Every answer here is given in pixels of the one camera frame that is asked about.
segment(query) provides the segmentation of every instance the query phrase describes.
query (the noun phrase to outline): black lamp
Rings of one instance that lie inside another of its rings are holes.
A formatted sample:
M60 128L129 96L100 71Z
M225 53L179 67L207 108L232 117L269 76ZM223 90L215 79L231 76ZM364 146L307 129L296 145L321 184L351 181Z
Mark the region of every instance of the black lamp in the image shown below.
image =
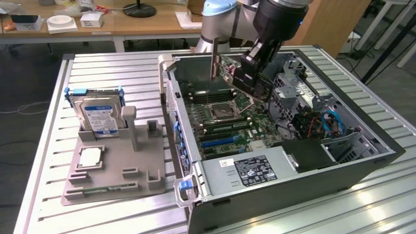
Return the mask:
M147 18L156 15L156 8L148 4L140 4L140 0L136 0L137 3L124 6L124 14L136 18Z

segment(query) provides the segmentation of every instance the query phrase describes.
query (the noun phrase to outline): hard drive label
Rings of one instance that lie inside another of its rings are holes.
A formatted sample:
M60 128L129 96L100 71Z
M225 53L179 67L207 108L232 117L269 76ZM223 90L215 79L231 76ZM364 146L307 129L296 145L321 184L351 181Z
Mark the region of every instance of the hard drive label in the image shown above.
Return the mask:
M277 179L264 155L235 161L233 164L245 187Z
M84 109L95 133L112 134L119 130L116 119L111 116L112 106L87 106Z

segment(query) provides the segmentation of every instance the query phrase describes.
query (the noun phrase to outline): paper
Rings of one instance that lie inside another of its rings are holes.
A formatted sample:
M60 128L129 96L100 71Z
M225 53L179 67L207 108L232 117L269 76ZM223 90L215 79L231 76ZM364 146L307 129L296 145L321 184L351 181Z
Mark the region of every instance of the paper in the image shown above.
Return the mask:
M235 159L233 158L228 158L225 160L220 160L221 167L228 167L228 166L232 166L233 164L235 164Z
M203 23L191 21L187 12L175 12L175 14L183 29L200 29L203 27Z

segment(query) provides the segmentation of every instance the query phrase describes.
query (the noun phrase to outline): warning label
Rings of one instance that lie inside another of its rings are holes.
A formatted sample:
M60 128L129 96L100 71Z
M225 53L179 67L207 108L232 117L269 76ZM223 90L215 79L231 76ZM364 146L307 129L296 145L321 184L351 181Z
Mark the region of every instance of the warning label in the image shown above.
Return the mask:
M277 179L264 155L235 161L233 164L245 187Z

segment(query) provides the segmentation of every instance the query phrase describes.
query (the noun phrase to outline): white bowl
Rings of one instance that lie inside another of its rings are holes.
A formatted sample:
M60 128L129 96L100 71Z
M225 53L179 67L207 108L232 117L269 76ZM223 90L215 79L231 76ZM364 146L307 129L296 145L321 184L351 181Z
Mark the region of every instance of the white bowl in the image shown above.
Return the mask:
M69 16L52 16L48 19L48 23L53 27L65 27L72 24L72 17Z

